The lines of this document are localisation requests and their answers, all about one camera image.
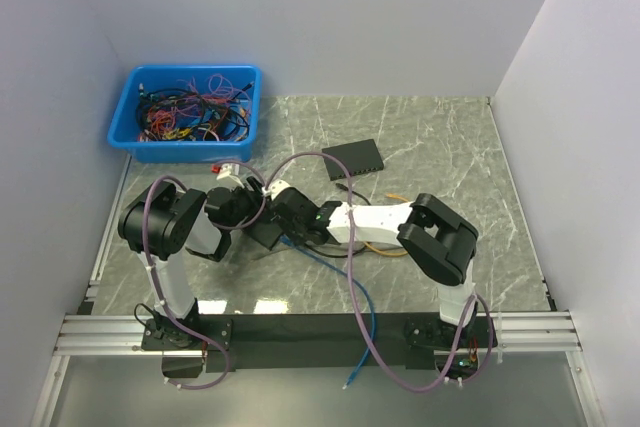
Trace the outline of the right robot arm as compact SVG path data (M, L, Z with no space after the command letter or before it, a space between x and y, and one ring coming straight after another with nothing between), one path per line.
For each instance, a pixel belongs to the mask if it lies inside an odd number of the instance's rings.
M493 322L476 320L479 298L472 279L478 230L441 200L420 194L397 205L327 201L318 206L298 189L277 182L269 189L276 224L296 245L378 243L403 248L437 286L436 331L461 346L475 337L495 347Z

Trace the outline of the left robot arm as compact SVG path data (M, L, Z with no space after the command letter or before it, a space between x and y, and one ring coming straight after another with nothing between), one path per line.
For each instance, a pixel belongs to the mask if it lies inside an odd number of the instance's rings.
M154 291L155 304L148 310L152 320L146 326L149 337L176 349L199 341L197 299L183 254L222 260L231 246L231 229L258 213L262 187L251 176L234 187L203 192L164 175L125 208L118 235L143 263Z

